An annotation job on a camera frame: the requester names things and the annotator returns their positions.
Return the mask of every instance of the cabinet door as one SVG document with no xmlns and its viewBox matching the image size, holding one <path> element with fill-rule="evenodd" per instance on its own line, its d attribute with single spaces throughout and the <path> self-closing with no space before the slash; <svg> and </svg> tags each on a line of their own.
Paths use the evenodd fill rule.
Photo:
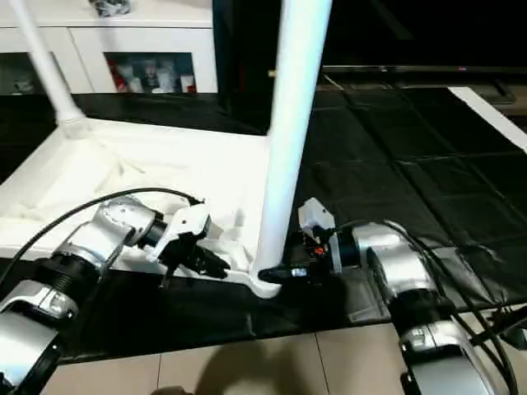
<svg viewBox="0 0 527 395">
<path fill-rule="evenodd" d="M 97 93 L 217 92 L 212 29 L 70 31 Z"/>
<path fill-rule="evenodd" d="M 70 91 L 93 92 L 68 29 L 45 27 L 40 31 Z M 0 95 L 44 93 L 28 51 L 19 29 L 0 29 Z"/>
</svg>

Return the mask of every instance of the shelf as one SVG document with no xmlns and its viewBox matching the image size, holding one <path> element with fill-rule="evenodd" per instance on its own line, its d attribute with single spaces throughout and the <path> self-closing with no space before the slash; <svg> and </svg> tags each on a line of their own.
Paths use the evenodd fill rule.
<svg viewBox="0 0 527 395">
<path fill-rule="evenodd" d="M 39 26 L 212 28 L 212 0 L 132 0 L 129 14 L 99 18 L 88 0 L 26 0 Z M 0 2 L 0 27 L 17 27 Z"/>
</svg>

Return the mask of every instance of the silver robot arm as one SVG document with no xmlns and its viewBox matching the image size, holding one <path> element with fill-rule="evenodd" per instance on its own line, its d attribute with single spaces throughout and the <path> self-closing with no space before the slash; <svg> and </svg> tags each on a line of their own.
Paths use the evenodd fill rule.
<svg viewBox="0 0 527 395">
<path fill-rule="evenodd" d="M 467 334 L 452 320 L 451 302 L 440 296 L 423 258 L 404 232 L 369 224 L 353 229 L 352 234 L 399 335 L 408 367 L 402 376 L 405 392 L 497 394 Z"/>
<path fill-rule="evenodd" d="M 169 275 L 183 264 L 200 274 L 226 276 L 228 266 L 196 245 L 209 224 L 203 204 L 178 210 L 170 224 L 131 197 L 101 204 L 91 221 L 40 259 L 31 279 L 0 301 L 0 394 L 40 392 L 63 352 L 60 332 L 124 246 L 150 247 L 150 259 L 159 258 Z"/>
<path fill-rule="evenodd" d="M 361 221 L 337 228 L 315 198 L 299 209 L 299 223 L 303 237 L 287 246 L 285 264 L 261 271 L 260 279 L 316 284 L 345 267 L 361 267 L 373 274 L 399 335 L 408 395 L 497 394 L 467 334 L 452 320 L 454 305 L 438 292 L 403 227 Z"/>
</svg>

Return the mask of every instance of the glass cabinet door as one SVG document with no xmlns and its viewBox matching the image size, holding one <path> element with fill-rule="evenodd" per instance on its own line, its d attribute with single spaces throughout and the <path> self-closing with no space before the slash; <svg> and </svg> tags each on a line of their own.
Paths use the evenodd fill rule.
<svg viewBox="0 0 527 395">
<path fill-rule="evenodd" d="M 27 53 L 0 53 L 0 95 L 43 94 Z"/>
<path fill-rule="evenodd" d="M 105 53 L 117 92 L 196 92 L 191 53 Z"/>
<path fill-rule="evenodd" d="M 217 92 L 212 29 L 72 28 L 96 93 Z"/>
</svg>

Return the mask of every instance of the black cable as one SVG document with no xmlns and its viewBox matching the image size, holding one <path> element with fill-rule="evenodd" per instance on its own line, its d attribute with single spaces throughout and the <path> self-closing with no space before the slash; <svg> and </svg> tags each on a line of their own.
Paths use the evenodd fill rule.
<svg viewBox="0 0 527 395">
<path fill-rule="evenodd" d="M 492 342 L 492 345 L 496 349 L 496 352 L 501 360 L 502 368 L 496 363 L 496 358 L 494 353 L 488 349 L 488 347 L 485 346 L 485 348 L 482 347 L 482 349 L 487 353 L 489 358 L 491 359 L 492 363 L 497 367 L 497 369 L 500 371 L 503 379 L 505 380 L 507 387 L 509 388 L 509 393 L 511 395 L 518 395 L 518 383 L 516 380 L 515 372 L 512 369 L 511 360 L 509 360 L 509 357 L 505 353 L 505 350 L 503 349 L 503 345 L 501 344 L 499 338 L 497 337 L 496 333 L 492 330 L 492 327 L 488 324 L 487 320 L 482 316 L 478 308 L 474 305 L 473 301 L 464 293 L 464 291 L 461 289 L 461 286 L 455 279 L 452 272 L 446 267 L 446 265 L 443 263 L 443 261 L 437 257 L 437 255 L 420 239 L 417 239 L 415 237 L 412 237 L 411 235 L 408 235 L 408 239 L 413 241 L 413 245 L 418 247 L 419 250 L 426 252 L 426 254 L 431 258 L 431 260 L 441 269 L 443 274 L 447 277 L 449 282 L 452 284 L 456 292 L 461 296 L 461 299 L 463 302 L 467 305 L 470 312 L 474 314 L 474 317 L 479 321 L 481 324 L 483 331 L 488 334 L 489 340 Z M 469 325 L 457 314 L 455 315 L 455 319 L 459 322 L 461 326 L 463 326 L 465 329 L 469 328 Z M 474 331 L 470 330 L 467 331 L 470 336 L 474 336 Z"/>
<path fill-rule="evenodd" d="M 11 261 L 8 263 L 6 270 L 4 273 L 0 276 L 0 289 L 2 289 L 2 285 L 4 281 L 7 278 L 7 275 L 9 272 L 13 269 L 13 267 L 16 265 L 18 261 L 21 260 L 21 258 L 24 256 L 24 254 L 31 248 L 33 245 L 39 241 L 44 235 L 46 235 L 48 232 L 50 232 L 55 226 L 59 225 L 60 223 L 67 220 L 70 216 L 74 216 L 80 211 L 86 210 L 88 207 L 95 206 L 96 204 L 106 202 L 110 199 L 119 198 L 122 196 L 131 195 L 133 193 L 145 193 L 145 192 L 159 192 L 159 193 L 168 193 L 169 195 L 175 195 L 179 196 L 180 198 L 185 198 L 189 201 L 190 206 L 194 206 L 196 204 L 201 203 L 197 198 L 192 197 L 188 195 L 187 193 L 179 192 L 174 189 L 169 188 L 161 188 L 161 187 L 145 187 L 145 188 L 132 188 L 132 189 L 125 189 L 123 191 L 118 191 L 114 193 L 109 193 L 105 196 L 98 197 L 96 199 L 90 200 L 89 202 L 83 203 L 80 206 L 77 206 L 73 208 L 72 210 L 62 214 L 59 218 L 57 218 L 55 221 L 50 222 L 47 226 L 42 228 L 39 232 L 37 232 L 27 243 L 25 243 L 15 254 L 15 256 L 11 259 Z"/>
<path fill-rule="evenodd" d="M 345 224 L 342 224 L 335 228 L 335 230 L 341 230 L 343 227 L 346 226 L 360 226 L 360 225 L 367 225 L 367 224 L 377 224 L 377 225 L 384 225 L 386 227 L 389 227 L 392 230 L 395 230 L 398 234 L 403 236 L 410 245 L 413 246 L 413 248 L 419 252 L 421 255 L 423 255 L 424 258 L 428 258 L 429 260 L 432 260 L 435 263 L 435 266 L 438 267 L 443 274 L 446 276 L 446 278 L 450 281 L 456 292 L 459 294 L 463 302 L 467 305 L 467 308 L 470 310 L 471 313 L 474 314 L 474 317 L 479 321 L 481 326 L 483 327 L 483 332 L 487 333 L 489 340 L 494 345 L 494 348 L 496 349 L 496 352 L 499 356 L 499 360 L 496 357 L 496 354 L 492 352 L 492 350 L 485 344 L 480 344 L 482 347 L 482 350 L 487 354 L 491 362 L 496 366 L 498 371 L 500 372 L 501 376 L 505 380 L 507 387 L 509 388 L 509 393 L 511 395 L 518 395 L 518 383 L 516 380 L 516 376 L 514 373 L 514 370 L 512 369 L 511 361 L 509 360 L 508 356 L 505 353 L 505 350 L 503 349 L 503 346 L 500 343 L 500 340 L 498 339 L 496 333 L 492 330 L 492 328 L 489 326 L 487 320 L 481 315 L 478 308 L 474 305 L 473 301 L 464 293 L 461 286 L 455 279 L 454 275 L 450 271 L 448 267 L 443 263 L 443 261 L 431 250 L 430 247 L 428 247 L 425 243 L 423 243 L 420 239 L 417 237 L 412 236 L 409 232 L 405 231 L 402 227 L 399 227 L 389 221 L 350 221 Z M 441 283 L 436 279 L 436 284 L 438 288 L 441 290 L 442 293 L 444 293 L 444 290 L 442 289 Z M 459 314 L 454 314 L 454 318 L 458 323 L 467 331 L 467 333 L 473 337 L 475 336 L 474 330 L 459 316 Z"/>
</svg>

